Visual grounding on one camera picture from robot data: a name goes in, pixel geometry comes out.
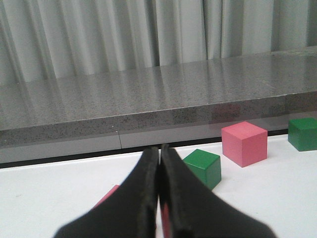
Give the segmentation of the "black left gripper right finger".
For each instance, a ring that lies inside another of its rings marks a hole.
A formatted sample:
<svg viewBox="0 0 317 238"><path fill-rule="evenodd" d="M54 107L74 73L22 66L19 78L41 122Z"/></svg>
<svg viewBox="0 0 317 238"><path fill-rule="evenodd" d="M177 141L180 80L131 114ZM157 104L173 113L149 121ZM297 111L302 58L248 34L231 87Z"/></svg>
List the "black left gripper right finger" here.
<svg viewBox="0 0 317 238"><path fill-rule="evenodd" d="M165 238L274 238L266 224L230 206L208 189L174 148L163 145L159 202Z"/></svg>

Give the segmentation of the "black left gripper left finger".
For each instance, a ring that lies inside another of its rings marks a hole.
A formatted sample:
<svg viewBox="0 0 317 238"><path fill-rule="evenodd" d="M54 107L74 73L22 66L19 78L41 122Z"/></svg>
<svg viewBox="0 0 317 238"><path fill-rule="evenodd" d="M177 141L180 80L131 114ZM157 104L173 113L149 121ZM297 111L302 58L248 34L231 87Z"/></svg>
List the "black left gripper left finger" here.
<svg viewBox="0 0 317 238"><path fill-rule="evenodd" d="M145 149L135 168L100 205L64 225L56 238L154 238L159 150Z"/></svg>

